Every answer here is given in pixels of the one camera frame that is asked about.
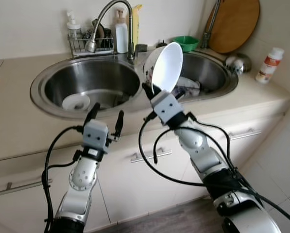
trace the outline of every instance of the dish rack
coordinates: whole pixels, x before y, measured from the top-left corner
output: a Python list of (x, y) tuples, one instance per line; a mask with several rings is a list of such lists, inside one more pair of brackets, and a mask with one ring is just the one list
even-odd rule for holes
[(99, 45), (99, 48), (97, 48), (95, 52), (88, 52), (85, 50), (85, 44), (89, 39), (71, 39), (69, 35), (67, 35), (67, 40), (69, 42), (72, 58), (101, 54), (115, 54), (113, 37), (95, 39)]

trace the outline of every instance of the gray floor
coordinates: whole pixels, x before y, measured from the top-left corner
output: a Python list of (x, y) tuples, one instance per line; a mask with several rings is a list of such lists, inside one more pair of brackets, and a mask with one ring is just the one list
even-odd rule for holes
[(223, 233), (212, 201), (196, 200), (95, 233)]

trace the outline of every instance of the beige countertop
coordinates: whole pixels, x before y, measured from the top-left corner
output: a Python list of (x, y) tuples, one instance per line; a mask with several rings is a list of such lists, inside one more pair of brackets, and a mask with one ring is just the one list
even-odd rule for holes
[[(33, 79), (46, 67), (69, 58), (67, 54), (48, 55), (0, 61), (0, 160), (24, 154), (44, 151), (54, 137), (64, 128), (82, 124), (80, 121), (59, 119), (45, 114), (30, 100), (29, 89)], [(210, 122), (211, 118), (230, 117), (231, 124), (239, 120), (235, 114), (242, 113), (243, 120), (282, 113), (290, 105), (290, 93), (274, 83), (258, 84), (256, 72), (240, 75), (236, 89), (222, 97), (184, 104), (199, 119)], [(142, 119), (150, 109), (125, 114), (123, 134), (137, 133)], [(117, 116), (104, 117), (112, 132)], [(150, 129), (161, 128), (158, 121)], [(78, 133), (68, 133), (59, 140), (58, 146), (81, 141)]]

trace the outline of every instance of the round cutting board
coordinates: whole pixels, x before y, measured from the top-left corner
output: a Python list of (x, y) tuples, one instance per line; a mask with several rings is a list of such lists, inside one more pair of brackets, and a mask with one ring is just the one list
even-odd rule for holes
[[(206, 30), (213, 12), (208, 18)], [(218, 53), (229, 53), (239, 48), (253, 33), (259, 13), (259, 0), (221, 0), (209, 41), (210, 48)]]

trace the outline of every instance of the cabinet handle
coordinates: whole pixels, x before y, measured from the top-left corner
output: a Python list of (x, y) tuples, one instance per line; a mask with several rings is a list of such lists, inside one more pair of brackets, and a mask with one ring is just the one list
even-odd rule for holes
[(240, 133), (240, 134), (236, 134), (236, 135), (234, 135), (233, 133), (229, 133), (229, 137), (230, 137), (230, 140), (237, 140), (237, 139), (241, 139), (241, 138), (245, 138), (245, 137), (258, 135), (261, 133), (262, 133), (262, 130), (249, 129), (248, 132), (246, 132), (246, 133)]
[(25, 190), (25, 189), (28, 189), (28, 188), (41, 186), (41, 185), (42, 185), (42, 182), (38, 181), (38, 182), (29, 183), (29, 184), (26, 184), (26, 185), (21, 185), (21, 186), (18, 186), (18, 187), (11, 188), (12, 182), (9, 182), (7, 184), (7, 188), (5, 190), (0, 191), (0, 196), (4, 195), (4, 194), (8, 194), (8, 193), (14, 193), (14, 192), (17, 192), (17, 191)]
[[(160, 153), (157, 154), (157, 157), (162, 157), (162, 156), (166, 156), (166, 155), (172, 154), (171, 150), (164, 151), (164, 149), (162, 147), (157, 149), (157, 152), (158, 151), (160, 151)], [(144, 161), (143, 158), (141, 157), (140, 153), (134, 153), (132, 156), (135, 156), (135, 158), (131, 159), (131, 163)], [(146, 156), (147, 159), (153, 159), (154, 158), (153, 153), (151, 151), (146, 152), (145, 156)]]

